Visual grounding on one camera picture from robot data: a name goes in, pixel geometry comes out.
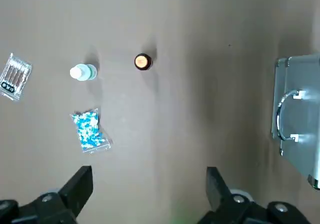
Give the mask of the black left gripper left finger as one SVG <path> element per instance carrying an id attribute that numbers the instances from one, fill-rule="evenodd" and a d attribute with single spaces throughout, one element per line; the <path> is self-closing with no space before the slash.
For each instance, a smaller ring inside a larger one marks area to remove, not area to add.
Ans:
<path id="1" fill-rule="evenodd" d="M 91 166 L 82 166 L 57 192 L 47 192 L 20 206 L 16 200 L 0 201 L 2 224 L 76 224 L 93 193 Z"/>

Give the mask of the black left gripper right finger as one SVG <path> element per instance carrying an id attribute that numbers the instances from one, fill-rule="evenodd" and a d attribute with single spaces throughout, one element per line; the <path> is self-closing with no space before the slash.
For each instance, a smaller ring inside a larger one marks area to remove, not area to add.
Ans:
<path id="1" fill-rule="evenodd" d="M 243 194 L 232 193 L 216 167 L 206 168 L 206 196 L 211 206 L 199 224 L 309 224 L 295 206 L 270 202 L 262 207 Z"/>

